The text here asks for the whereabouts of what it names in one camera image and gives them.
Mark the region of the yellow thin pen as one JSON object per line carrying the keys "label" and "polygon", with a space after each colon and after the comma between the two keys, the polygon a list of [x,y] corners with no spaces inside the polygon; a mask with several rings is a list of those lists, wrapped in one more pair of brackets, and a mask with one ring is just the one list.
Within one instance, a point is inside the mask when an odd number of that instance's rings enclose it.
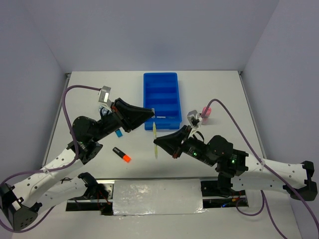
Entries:
{"label": "yellow thin pen", "polygon": [[[156,129],[156,124],[153,122],[153,136],[154,140],[157,138],[157,129]],[[155,159],[158,159],[158,146],[154,143],[154,151],[155,151]]]}

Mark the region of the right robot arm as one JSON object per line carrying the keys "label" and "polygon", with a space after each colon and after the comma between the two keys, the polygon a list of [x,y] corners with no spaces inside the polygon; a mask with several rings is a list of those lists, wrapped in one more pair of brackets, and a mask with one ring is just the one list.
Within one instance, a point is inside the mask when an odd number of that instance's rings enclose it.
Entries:
{"label": "right robot arm", "polygon": [[213,167],[218,173],[217,191],[228,195],[231,191],[273,190],[287,193],[292,199],[313,201],[318,188],[312,180],[314,164],[282,163],[257,159],[253,154],[234,149],[233,144],[220,135],[208,143],[191,135],[191,127],[183,126],[175,133],[154,139],[154,144],[173,158],[186,154]]}

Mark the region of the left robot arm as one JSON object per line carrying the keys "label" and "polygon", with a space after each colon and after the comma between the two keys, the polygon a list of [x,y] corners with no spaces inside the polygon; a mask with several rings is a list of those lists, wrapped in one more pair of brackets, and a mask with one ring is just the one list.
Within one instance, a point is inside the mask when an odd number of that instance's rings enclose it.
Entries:
{"label": "left robot arm", "polygon": [[10,223],[10,231],[23,233],[47,209],[68,199],[95,196],[108,197],[102,184],[88,172],[67,179],[67,176],[97,156],[102,149],[100,140],[123,128],[130,132],[154,116],[152,109],[131,106],[118,98],[110,104],[109,113],[94,120],[77,117],[71,134],[75,140],[50,163],[14,185],[0,186],[0,208]]}

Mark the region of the blue highlighter marker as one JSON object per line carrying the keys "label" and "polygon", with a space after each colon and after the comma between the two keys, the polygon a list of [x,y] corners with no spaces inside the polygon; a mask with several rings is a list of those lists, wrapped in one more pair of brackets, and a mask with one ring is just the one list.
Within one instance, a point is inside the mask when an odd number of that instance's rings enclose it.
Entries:
{"label": "blue highlighter marker", "polygon": [[117,137],[123,136],[122,132],[119,129],[117,131],[115,131],[115,133],[116,133]]}

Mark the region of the blue compartment tray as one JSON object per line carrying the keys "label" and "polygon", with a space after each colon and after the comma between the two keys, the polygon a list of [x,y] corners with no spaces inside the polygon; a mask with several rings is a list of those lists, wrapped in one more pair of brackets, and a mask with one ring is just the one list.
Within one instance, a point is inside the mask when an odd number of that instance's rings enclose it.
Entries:
{"label": "blue compartment tray", "polygon": [[[178,77],[175,72],[144,73],[143,103],[145,108],[154,108],[155,116],[145,122],[144,129],[179,129],[182,122]],[[176,117],[157,119],[156,116]]]}

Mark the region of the pink lidded jar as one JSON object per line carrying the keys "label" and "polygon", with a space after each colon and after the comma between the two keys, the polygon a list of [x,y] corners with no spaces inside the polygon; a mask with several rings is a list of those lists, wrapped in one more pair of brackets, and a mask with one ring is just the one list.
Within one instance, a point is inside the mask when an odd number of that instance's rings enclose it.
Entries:
{"label": "pink lidded jar", "polygon": [[210,114],[211,114],[211,108],[210,107],[204,107],[202,109],[201,117],[202,117],[202,124],[203,125],[208,124],[208,119],[209,119]]}

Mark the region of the orange highlighter marker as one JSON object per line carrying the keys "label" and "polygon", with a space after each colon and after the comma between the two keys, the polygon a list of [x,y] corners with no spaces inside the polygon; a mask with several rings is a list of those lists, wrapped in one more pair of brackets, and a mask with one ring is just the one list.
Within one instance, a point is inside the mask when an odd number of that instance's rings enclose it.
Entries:
{"label": "orange highlighter marker", "polygon": [[118,149],[117,147],[114,147],[112,151],[116,153],[125,162],[129,163],[131,161],[131,158],[128,155],[126,155],[124,152],[122,152],[120,149]]}

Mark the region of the white foil panel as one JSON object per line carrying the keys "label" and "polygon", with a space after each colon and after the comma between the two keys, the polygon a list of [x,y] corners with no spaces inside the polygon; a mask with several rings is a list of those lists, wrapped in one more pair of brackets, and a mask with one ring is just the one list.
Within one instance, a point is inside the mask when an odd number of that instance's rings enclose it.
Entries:
{"label": "white foil panel", "polygon": [[129,180],[114,184],[114,215],[186,215],[204,211],[199,179]]}

